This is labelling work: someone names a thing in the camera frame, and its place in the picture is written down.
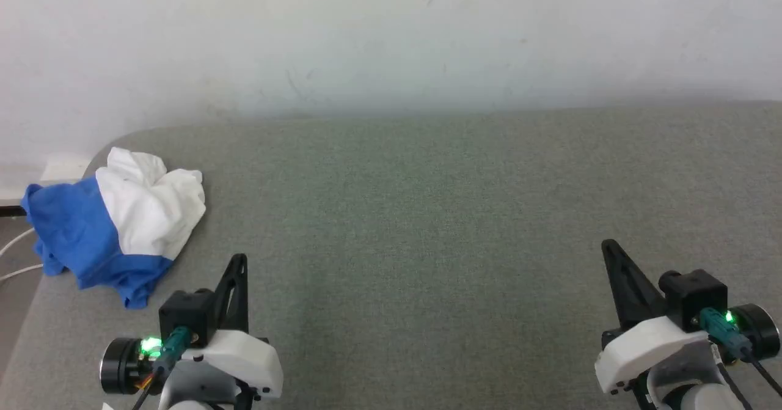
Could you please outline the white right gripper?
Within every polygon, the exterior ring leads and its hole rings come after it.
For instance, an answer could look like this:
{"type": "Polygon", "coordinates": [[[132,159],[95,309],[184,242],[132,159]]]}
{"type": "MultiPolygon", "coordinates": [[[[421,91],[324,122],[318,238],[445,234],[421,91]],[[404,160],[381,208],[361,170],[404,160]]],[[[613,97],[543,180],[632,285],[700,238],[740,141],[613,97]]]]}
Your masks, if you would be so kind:
{"type": "Polygon", "coordinates": [[[602,392],[620,390],[645,371],[657,371],[661,380],[682,380],[685,373],[705,371],[712,363],[707,333],[682,331],[662,317],[667,302],[617,241],[602,241],[601,250],[618,325],[626,331],[597,356],[602,392]]]}

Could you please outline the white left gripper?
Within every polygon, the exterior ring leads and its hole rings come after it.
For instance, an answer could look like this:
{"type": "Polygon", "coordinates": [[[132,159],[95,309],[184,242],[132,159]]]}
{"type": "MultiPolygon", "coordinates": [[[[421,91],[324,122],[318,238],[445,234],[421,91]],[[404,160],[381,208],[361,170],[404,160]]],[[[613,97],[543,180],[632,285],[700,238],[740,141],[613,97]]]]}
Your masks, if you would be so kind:
{"type": "Polygon", "coordinates": [[[217,330],[204,348],[190,348],[178,362],[178,401],[281,398],[284,372],[271,344],[249,335],[247,257],[234,254],[214,291],[217,330]]]}

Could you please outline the blue and white shirt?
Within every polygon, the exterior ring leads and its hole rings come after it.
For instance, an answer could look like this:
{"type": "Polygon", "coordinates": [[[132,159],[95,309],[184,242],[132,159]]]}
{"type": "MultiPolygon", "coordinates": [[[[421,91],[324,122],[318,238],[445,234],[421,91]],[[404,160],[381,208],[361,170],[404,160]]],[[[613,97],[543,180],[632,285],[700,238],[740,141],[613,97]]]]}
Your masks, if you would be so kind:
{"type": "Polygon", "coordinates": [[[114,147],[81,181],[28,185],[21,206],[44,274],[68,271],[81,290],[110,287],[141,309],[206,213],[206,193],[201,171],[114,147]]]}

